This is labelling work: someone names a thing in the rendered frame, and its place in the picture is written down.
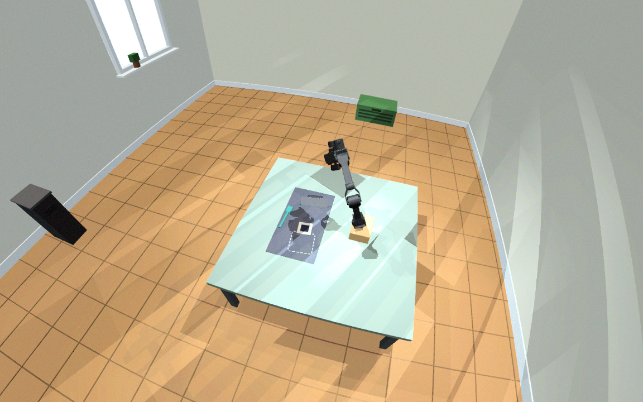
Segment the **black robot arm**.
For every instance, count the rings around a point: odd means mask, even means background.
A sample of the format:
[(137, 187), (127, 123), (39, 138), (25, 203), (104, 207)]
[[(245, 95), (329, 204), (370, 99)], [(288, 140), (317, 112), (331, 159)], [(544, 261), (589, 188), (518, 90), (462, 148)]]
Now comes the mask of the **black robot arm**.
[[(349, 152), (347, 148), (345, 147), (343, 143), (343, 139), (337, 139), (334, 140), (334, 146), (336, 147), (336, 152), (331, 152), (329, 154), (325, 154), (325, 162), (328, 165), (331, 165), (333, 161), (339, 163), (339, 166), (343, 170), (343, 175), (344, 179), (346, 181), (346, 193), (345, 193), (345, 198), (346, 198), (346, 203), (349, 204), (349, 208), (352, 208), (354, 211), (354, 214), (352, 214), (353, 219), (352, 219), (352, 225), (354, 226), (354, 229), (357, 228), (364, 228), (367, 226), (364, 214), (360, 212), (359, 207), (361, 206), (361, 195), (359, 190), (354, 185), (354, 182), (351, 177), (351, 172), (349, 169)], [(335, 158), (334, 158), (335, 157)], [(356, 190), (359, 194), (353, 194), (351, 196), (347, 196), (348, 190)]]

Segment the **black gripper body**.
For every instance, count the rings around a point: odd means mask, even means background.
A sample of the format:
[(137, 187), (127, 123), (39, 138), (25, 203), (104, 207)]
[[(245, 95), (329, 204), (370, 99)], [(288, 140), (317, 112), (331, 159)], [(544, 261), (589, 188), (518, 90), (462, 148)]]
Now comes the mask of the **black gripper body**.
[[(329, 148), (332, 147), (332, 149), (330, 149), (330, 152), (336, 152), (336, 147), (334, 146), (334, 141), (329, 141), (328, 142), (328, 147)], [(339, 166), (339, 164), (337, 164), (336, 159), (335, 159), (335, 161), (333, 161), (333, 163), (334, 163), (334, 165), (331, 165), (331, 170), (332, 171), (341, 170), (341, 167)]]

